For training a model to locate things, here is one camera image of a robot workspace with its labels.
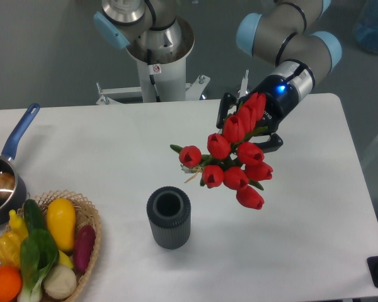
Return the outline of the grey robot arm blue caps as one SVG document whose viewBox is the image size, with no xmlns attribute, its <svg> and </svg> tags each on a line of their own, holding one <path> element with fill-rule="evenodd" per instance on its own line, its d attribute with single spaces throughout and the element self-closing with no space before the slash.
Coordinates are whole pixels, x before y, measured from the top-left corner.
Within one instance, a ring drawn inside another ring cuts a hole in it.
<svg viewBox="0 0 378 302">
<path fill-rule="evenodd" d="M 328 8 L 329 1 L 278 1 L 268 16 L 247 15 L 236 33 L 244 53 L 275 66 L 255 88 L 265 94 L 261 124 L 266 152 L 278 150 L 283 119 L 338 64 L 342 50 L 331 33 L 305 30 Z M 113 47 L 136 61 L 142 99 L 146 103 L 193 101 L 204 89 L 200 81 L 186 83 L 186 58 L 194 46 L 191 26 L 176 14 L 174 1 L 103 1 L 93 21 Z"/>
</svg>

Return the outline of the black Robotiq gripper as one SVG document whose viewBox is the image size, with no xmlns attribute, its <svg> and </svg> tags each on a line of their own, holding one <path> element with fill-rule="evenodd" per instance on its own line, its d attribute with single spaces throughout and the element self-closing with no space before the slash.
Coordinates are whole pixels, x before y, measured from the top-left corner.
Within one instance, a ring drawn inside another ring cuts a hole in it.
<svg viewBox="0 0 378 302">
<path fill-rule="evenodd" d="M 247 96 L 243 96 L 239 100 L 233 94 L 226 92 L 219 103 L 216 127 L 223 128 L 230 109 L 239 109 L 239 105 L 245 104 L 256 92 L 264 94 L 266 105 L 263 117 L 257 122 L 256 127 L 265 127 L 265 130 L 256 136 L 268 135 L 268 139 L 265 142 L 253 142 L 253 144 L 262 149 L 264 153 L 277 151 L 284 141 L 275 132 L 282 120 L 298 105 L 298 92 L 295 85 L 291 83 L 294 78 L 294 75 L 288 77 L 269 75 Z"/>
</svg>

